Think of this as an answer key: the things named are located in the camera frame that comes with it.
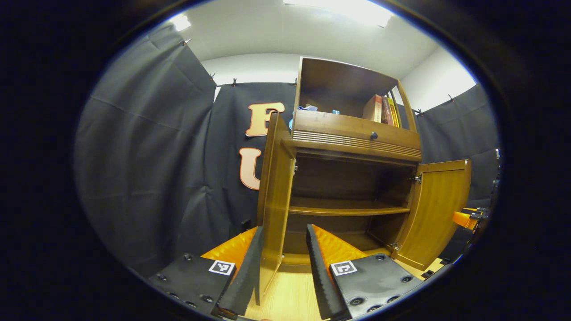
open cabinet door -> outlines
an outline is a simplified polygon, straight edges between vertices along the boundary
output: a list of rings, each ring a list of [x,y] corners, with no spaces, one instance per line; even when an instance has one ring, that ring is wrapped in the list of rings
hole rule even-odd
[[[456,231],[452,217],[466,206],[471,161],[422,164],[416,175],[421,182],[415,183],[411,213],[391,257],[424,271]]]
[[[262,297],[282,262],[294,159],[291,135],[286,124],[278,113],[272,113],[258,196],[258,225],[264,227],[260,261]]]

cabinet top compartment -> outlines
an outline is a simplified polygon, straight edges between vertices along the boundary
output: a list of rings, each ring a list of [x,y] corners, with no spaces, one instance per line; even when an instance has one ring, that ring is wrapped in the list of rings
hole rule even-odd
[[[394,93],[400,94],[402,98],[403,115],[396,106]],[[397,127],[403,127],[401,121],[406,116],[404,129],[417,132],[412,109],[398,79],[346,63],[300,58],[295,107],[313,105],[318,111],[324,113],[332,113],[336,110],[340,115],[372,120],[369,118],[374,117],[372,116],[374,114],[369,114],[371,108],[367,109],[366,116],[364,111],[365,105],[370,105],[368,103],[375,96],[378,99],[382,98],[383,109],[387,106],[385,104],[391,105],[392,111],[387,110],[388,116],[390,119],[398,119]],[[380,110],[380,107],[373,107],[375,108],[377,111]]]
[[[374,95],[385,95],[398,80],[362,67],[323,59],[302,58],[303,93],[335,93],[364,106]]]

black backdrop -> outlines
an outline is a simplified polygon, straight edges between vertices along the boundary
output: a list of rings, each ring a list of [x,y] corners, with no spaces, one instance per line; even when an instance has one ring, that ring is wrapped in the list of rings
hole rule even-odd
[[[255,221],[258,191],[240,180],[239,150],[262,152],[259,179],[266,136],[246,136],[248,107],[281,102],[288,122],[295,86],[224,85],[213,104],[214,90],[180,35],[163,27],[108,68],[80,119],[74,168],[81,201],[110,251],[143,276],[183,252],[202,254],[237,235],[241,222]],[[484,206],[498,137],[483,90],[476,86],[417,116],[417,126],[423,162],[473,159],[470,200]],[[453,243],[465,243],[460,232]]]

orange gripper pad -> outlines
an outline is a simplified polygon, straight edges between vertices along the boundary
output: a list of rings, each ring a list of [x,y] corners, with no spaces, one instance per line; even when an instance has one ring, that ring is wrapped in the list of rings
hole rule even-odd
[[[244,256],[250,247],[250,243],[252,242],[252,238],[254,238],[254,234],[258,227],[251,228],[246,232],[239,234],[228,241],[218,245],[217,247],[213,248],[212,250],[204,253],[202,255],[205,259],[211,260],[221,260],[224,262],[234,263],[236,265],[236,272],[234,276],[238,274],[240,270],[240,265],[244,261]]]
[[[327,274],[331,280],[333,280],[331,272],[329,271],[329,265],[331,265],[331,263],[356,260],[367,256],[367,254],[361,252],[353,245],[343,241],[321,227],[315,226],[314,224],[312,224],[312,227],[317,237],[317,243],[321,250],[321,257],[325,263]]]

cabinet shelf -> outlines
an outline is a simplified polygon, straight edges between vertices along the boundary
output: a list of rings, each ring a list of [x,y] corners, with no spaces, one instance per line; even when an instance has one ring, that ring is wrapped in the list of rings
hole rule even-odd
[[[345,200],[294,196],[289,213],[316,216],[374,216],[408,213],[409,208],[373,200]]]
[[[317,215],[317,216],[372,216],[372,215],[408,213],[410,212],[410,209],[406,207],[320,208],[320,207],[290,206],[289,212],[293,214]]]

